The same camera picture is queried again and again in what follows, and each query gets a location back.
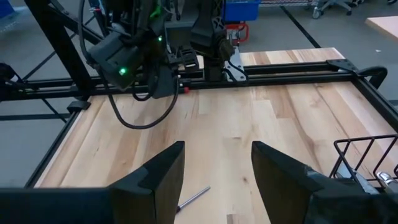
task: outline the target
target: metal wire rack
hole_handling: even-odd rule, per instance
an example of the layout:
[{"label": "metal wire rack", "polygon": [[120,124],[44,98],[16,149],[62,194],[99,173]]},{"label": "metal wire rack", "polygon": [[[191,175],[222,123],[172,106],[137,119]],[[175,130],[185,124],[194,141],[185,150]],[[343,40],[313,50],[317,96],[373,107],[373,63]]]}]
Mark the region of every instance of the metal wire rack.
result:
[{"label": "metal wire rack", "polygon": [[[386,157],[389,153],[391,153],[392,149],[394,148],[394,145],[396,144],[398,140],[398,134],[390,134],[390,135],[382,135],[382,136],[370,136],[370,137],[364,137],[364,138],[352,138],[352,139],[342,139],[342,140],[337,140],[334,142],[335,148],[337,150],[337,153],[339,154],[339,158],[337,159],[337,162],[335,166],[332,168],[329,177],[331,178],[337,178],[337,171],[341,163],[343,162],[344,165],[348,168],[348,171],[350,172],[353,180],[355,182],[359,183],[359,180],[356,177],[356,172],[360,169],[361,165],[363,162],[366,160],[366,156],[369,154],[369,151],[373,148],[373,145],[375,145],[376,141],[391,141],[391,143],[388,144],[388,147],[382,154],[380,160],[376,163],[374,166],[374,169],[372,170],[372,178],[366,178],[368,182],[375,182],[377,181],[380,188],[384,189],[384,186],[382,185],[381,181],[377,178],[377,171],[380,171],[380,167],[385,162]],[[356,163],[355,166],[351,166],[346,158],[346,155],[349,151],[349,149],[357,147],[358,148],[358,142],[361,142],[361,146],[365,146],[366,142],[369,142],[369,144],[365,147],[364,152],[362,153],[362,156],[359,158],[359,161]],[[343,145],[345,143],[344,149],[341,150],[340,145]],[[393,178],[398,179],[398,165],[395,166],[393,169]]]},{"label": "metal wire rack", "polygon": [[278,6],[317,6],[319,0],[262,0],[260,7],[278,7]]}]

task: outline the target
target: wooden tabletop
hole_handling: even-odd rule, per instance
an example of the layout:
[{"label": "wooden tabletop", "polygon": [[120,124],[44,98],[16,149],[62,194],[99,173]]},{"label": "wooden tabletop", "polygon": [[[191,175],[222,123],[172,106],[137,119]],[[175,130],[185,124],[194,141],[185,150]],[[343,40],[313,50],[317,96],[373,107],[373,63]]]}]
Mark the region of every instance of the wooden tabletop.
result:
[{"label": "wooden tabletop", "polygon": [[398,40],[398,16],[367,18],[365,23]]},{"label": "wooden tabletop", "polygon": [[[246,65],[314,62],[343,58],[335,49],[241,54]],[[157,119],[171,98],[136,102],[118,95],[130,123]],[[207,186],[211,190],[176,216],[175,223],[269,223],[251,165],[252,141],[266,144],[329,174],[337,139],[395,131],[350,83],[259,86],[192,91],[180,95],[168,118],[137,131],[116,119],[107,97],[91,98],[77,117],[37,187],[106,186],[137,169],[175,141],[186,142],[180,202]],[[378,142],[361,168],[369,176],[389,142]],[[348,159],[359,159],[368,144],[355,144]],[[398,157],[389,156],[391,168]]]}]

